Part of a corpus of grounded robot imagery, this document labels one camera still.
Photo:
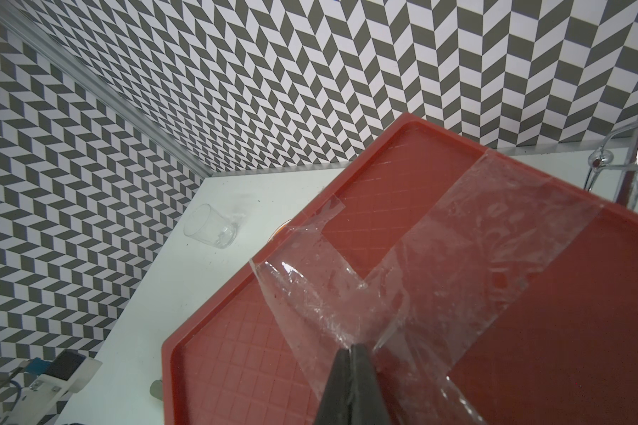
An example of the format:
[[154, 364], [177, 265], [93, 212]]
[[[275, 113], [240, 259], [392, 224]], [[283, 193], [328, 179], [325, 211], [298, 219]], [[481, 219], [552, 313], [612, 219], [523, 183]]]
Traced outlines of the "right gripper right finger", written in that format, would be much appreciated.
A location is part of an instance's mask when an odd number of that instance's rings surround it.
[[365, 345], [352, 345], [350, 353], [350, 424], [390, 425], [379, 379]]

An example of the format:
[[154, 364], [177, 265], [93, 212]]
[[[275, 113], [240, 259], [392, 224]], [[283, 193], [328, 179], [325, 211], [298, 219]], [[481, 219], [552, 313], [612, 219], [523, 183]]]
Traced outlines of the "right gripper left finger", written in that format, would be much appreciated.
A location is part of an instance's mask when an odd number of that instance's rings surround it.
[[351, 424], [351, 380], [351, 350], [340, 349], [334, 357], [314, 425]]

